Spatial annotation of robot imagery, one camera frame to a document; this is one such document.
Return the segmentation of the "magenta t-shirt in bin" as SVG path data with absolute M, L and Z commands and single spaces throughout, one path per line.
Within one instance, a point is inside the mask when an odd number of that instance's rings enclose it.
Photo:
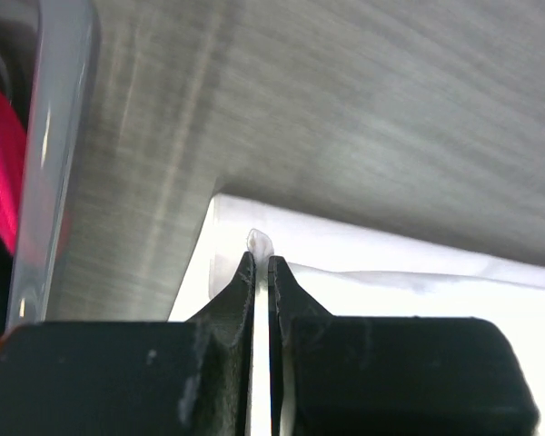
M 0 238 L 15 251 L 25 170 L 26 131 L 0 92 Z

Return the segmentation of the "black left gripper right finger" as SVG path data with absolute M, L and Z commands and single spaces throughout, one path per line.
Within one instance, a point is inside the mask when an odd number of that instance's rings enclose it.
M 476 318 L 338 316 L 268 263 L 275 435 L 531 435 L 514 350 Z

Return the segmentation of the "white t-shirt with red print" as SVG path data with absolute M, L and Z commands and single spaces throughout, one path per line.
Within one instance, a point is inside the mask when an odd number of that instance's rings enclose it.
M 210 201 L 170 313 L 182 322 L 232 279 L 245 252 L 286 260 L 329 312 L 476 317 L 509 339 L 545 435 L 545 267 L 384 233 L 218 194 Z

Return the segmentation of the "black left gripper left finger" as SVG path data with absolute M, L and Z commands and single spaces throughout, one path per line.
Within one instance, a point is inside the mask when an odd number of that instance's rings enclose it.
M 0 340 L 0 435 L 242 435 L 255 262 L 184 322 L 44 322 Z

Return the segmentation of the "clear plastic bin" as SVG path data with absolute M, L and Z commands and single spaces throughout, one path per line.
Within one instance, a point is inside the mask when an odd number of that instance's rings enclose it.
M 70 233 L 73 161 L 94 88 L 100 24 L 91 1 L 40 1 L 25 178 L 6 327 L 45 319 Z

